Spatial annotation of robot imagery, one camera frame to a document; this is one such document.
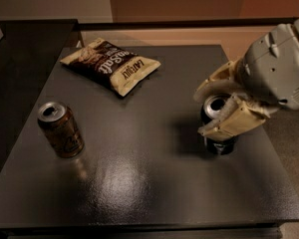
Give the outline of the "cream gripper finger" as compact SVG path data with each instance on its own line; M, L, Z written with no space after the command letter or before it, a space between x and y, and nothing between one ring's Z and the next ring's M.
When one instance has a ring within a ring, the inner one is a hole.
M198 132L212 140L225 141L262 125L278 111L278 106L251 97L244 100L238 95L232 95L216 118L201 126Z
M247 100L248 94L238 78L238 68L241 65L241 59L222 65L197 87L193 99L203 104L211 96L228 94Z

